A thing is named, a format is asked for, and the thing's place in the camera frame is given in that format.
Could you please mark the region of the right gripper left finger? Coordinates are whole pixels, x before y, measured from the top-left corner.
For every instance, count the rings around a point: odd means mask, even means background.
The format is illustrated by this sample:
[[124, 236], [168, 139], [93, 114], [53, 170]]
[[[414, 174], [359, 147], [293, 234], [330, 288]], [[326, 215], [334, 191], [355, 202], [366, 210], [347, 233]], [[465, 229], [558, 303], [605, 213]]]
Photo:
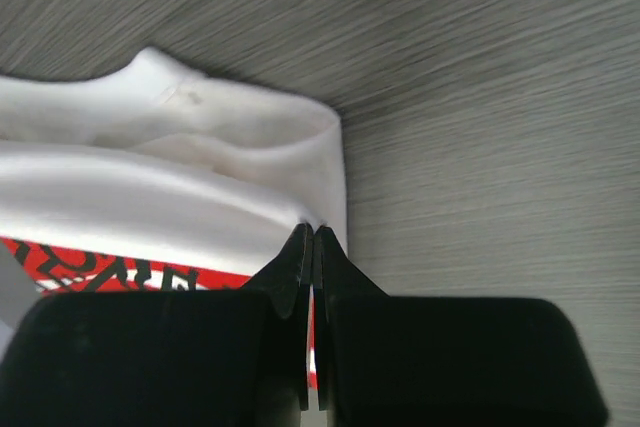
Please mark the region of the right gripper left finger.
[[1, 363], [5, 426], [297, 426], [309, 407], [313, 230], [244, 283], [9, 240], [44, 282]]

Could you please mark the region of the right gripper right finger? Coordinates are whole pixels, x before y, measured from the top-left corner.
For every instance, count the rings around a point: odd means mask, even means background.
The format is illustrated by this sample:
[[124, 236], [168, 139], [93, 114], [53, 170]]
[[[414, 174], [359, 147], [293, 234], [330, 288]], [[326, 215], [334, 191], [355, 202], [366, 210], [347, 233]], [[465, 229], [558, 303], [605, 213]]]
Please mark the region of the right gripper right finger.
[[569, 318], [536, 298], [384, 292], [314, 237], [319, 406], [332, 426], [603, 426]]

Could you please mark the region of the white t shirt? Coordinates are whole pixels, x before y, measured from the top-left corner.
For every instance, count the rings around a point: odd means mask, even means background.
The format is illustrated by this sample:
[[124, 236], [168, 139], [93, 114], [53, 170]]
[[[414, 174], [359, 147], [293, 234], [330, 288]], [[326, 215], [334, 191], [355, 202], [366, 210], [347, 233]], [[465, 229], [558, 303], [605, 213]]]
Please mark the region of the white t shirt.
[[338, 114], [147, 47], [1, 80], [1, 243], [40, 294], [237, 287], [301, 223], [348, 241]]

